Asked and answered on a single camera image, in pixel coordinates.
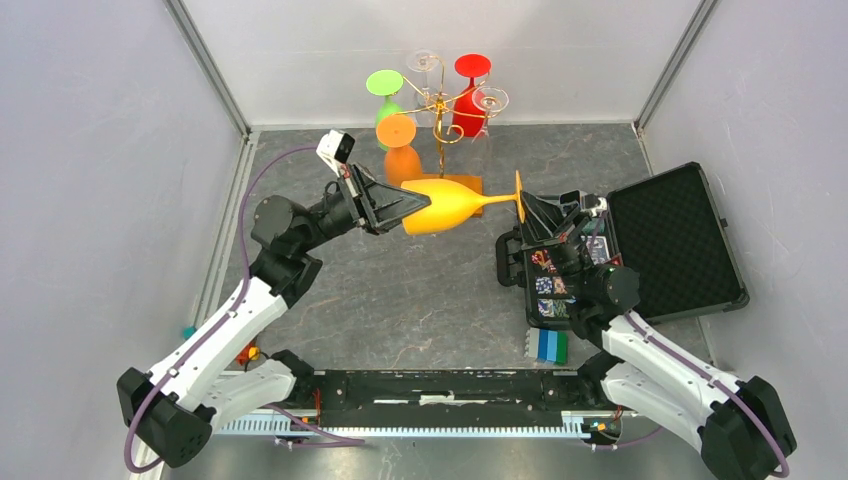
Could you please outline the orange wine glass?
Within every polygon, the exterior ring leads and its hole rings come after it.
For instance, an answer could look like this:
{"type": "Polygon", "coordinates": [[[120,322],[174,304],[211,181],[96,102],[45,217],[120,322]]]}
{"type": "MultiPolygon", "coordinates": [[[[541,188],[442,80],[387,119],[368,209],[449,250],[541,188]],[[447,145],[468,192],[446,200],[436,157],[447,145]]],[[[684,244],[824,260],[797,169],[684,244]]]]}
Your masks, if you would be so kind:
{"type": "Polygon", "coordinates": [[[400,113],[385,117],[376,127],[377,139],[387,147],[384,170],[388,183],[393,186],[422,177],[420,156],[411,145],[416,134],[415,122],[400,113]]]}

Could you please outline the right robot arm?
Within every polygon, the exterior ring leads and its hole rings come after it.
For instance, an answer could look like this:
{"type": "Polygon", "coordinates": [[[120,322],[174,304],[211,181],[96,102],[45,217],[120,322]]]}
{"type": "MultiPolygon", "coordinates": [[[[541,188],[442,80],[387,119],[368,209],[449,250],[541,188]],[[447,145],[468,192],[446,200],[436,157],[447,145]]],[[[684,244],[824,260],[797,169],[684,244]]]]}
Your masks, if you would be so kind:
{"type": "Polygon", "coordinates": [[[773,385],[711,366],[650,326],[635,310],[638,273],[590,254],[583,228],[594,210],[528,192],[516,207],[538,328],[570,330],[599,350],[580,369],[585,405],[649,418],[718,479],[788,477],[797,441],[773,385]]]}

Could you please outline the yellow wine glass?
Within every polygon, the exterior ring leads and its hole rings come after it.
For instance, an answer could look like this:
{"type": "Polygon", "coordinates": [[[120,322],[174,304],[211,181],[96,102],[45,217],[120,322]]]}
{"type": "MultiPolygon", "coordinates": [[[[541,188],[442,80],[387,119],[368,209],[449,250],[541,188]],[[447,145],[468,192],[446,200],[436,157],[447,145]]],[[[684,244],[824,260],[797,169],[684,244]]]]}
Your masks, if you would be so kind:
{"type": "Polygon", "coordinates": [[[520,223],[526,220],[522,203],[522,180],[515,172],[515,192],[509,195],[486,196],[469,187],[443,178],[408,180],[401,188],[423,194],[430,205],[407,216],[402,225],[408,235],[435,234],[461,225],[486,205],[514,201],[520,223]]]}

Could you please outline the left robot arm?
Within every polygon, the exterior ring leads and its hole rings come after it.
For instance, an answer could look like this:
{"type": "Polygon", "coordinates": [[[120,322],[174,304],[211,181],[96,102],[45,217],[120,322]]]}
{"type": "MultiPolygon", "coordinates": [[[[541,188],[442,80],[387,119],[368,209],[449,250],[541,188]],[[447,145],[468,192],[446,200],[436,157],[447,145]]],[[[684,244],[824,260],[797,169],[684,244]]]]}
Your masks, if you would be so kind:
{"type": "Polygon", "coordinates": [[[216,380],[312,287],[323,267],[312,250],[354,229],[386,233],[433,203],[425,193],[375,180],[356,164],[338,165],[331,184],[334,191],[309,207],[280,195],[260,201],[250,232],[260,250],[243,261],[232,296],[170,355],[119,377],[130,472],[145,473],[160,463],[180,467],[229,421],[282,400],[297,408],[312,399],[313,379],[276,359],[229,382],[216,380]]]}

